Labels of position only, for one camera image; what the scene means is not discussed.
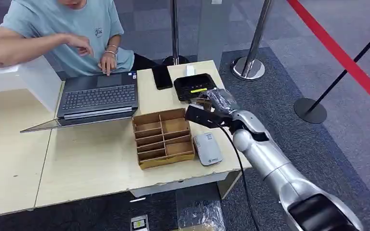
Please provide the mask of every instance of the laptop touchpad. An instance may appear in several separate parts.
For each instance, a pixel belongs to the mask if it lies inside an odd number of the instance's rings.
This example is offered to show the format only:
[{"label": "laptop touchpad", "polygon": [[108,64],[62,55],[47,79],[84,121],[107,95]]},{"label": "laptop touchpad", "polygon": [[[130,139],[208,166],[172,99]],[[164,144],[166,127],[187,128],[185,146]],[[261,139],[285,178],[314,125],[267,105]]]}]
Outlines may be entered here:
[{"label": "laptop touchpad", "polygon": [[121,74],[112,74],[110,76],[99,76],[97,77],[97,87],[108,87],[113,85],[121,85],[122,76]]}]

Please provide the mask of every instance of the wooden desk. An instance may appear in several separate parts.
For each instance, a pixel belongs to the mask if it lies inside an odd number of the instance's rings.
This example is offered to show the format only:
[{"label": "wooden desk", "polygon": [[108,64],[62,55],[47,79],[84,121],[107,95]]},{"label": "wooden desk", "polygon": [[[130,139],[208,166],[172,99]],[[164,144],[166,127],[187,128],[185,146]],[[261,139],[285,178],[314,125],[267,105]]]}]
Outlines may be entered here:
[{"label": "wooden desk", "polygon": [[[218,87],[223,87],[213,61],[192,65],[197,74],[208,73]],[[185,69],[186,65],[170,66],[172,79],[183,77]],[[140,109],[136,115],[187,107],[187,104],[178,101],[174,88],[156,89],[151,70],[138,72],[138,89]],[[228,172],[240,169],[231,144],[219,129],[208,129],[191,123],[191,130],[193,135],[212,132],[222,150],[223,162],[204,167],[196,159],[143,171],[137,164],[134,134],[129,119],[54,129],[36,206],[166,185],[186,179],[227,175]],[[242,159],[244,166],[250,167],[247,160],[244,157]]]},{"label": "wooden desk", "polygon": [[0,214],[34,207],[50,131],[19,131],[53,116],[28,90],[0,92]]}]

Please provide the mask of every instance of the red barrier rope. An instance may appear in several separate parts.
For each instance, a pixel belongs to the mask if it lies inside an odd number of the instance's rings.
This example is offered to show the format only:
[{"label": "red barrier rope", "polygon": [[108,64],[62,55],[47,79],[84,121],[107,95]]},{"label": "red barrier rope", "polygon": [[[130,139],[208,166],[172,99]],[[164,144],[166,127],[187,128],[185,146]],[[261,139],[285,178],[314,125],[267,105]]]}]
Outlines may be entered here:
[{"label": "red barrier rope", "polygon": [[352,77],[370,95],[370,77],[348,56],[336,41],[326,32],[317,20],[304,8],[298,0],[287,0],[299,17],[321,41],[327,50],[352,75]]}]

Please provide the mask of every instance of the cardboard organizer box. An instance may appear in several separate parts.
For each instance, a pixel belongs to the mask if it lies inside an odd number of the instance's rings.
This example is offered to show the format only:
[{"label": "cardboard organizer box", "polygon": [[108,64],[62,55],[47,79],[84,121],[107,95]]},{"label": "cardboard organizer box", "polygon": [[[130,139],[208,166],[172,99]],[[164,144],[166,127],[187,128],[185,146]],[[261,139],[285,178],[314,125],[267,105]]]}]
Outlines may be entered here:
[{"label": "cardboard organizer box", "polygon": [[141,169],[193,160],[195,148],[185,109],[174,109],[132,119]]}]

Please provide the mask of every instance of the stanchion base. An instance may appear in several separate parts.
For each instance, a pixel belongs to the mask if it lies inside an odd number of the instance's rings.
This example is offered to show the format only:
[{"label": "stanchion base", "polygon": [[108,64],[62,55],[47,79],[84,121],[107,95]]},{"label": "stanchion base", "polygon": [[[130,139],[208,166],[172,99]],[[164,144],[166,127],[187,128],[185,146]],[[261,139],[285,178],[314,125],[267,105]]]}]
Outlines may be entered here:
[{"label": "stanchion base", "polygon": [[230,68],[232,70],[232,74],[242,80],[246,81],[253,81],[257,78],[260,78],[264,75],[264,65],[258,59],[253,61],[253,67],[249,71],[246,77],[242,76],[243,68],[245,67],[247,57],[240,57],[235,59]]},{"label": "stanchion base", "polygon": [[294,103],[294,111],[300,119],[308,123],[321,124],[327,119],[327,110],[323,105],[319,104],[313,111],[306,113],[315,102],[315,100],[308,98],[299,99]]},{"label": "stanchion base", "polygon": [[[181,55],[178,56],[179,58],[179,63],[178,64],[188,64],[189,63],[189,60]],[[162,62],[163,65],[166,65],[166,66],[173,66],[173,65],[177,65],[177,64],[174,64],[173,63],[173,57],[172,56],[169,56],[167,57],[163,62]]]}]

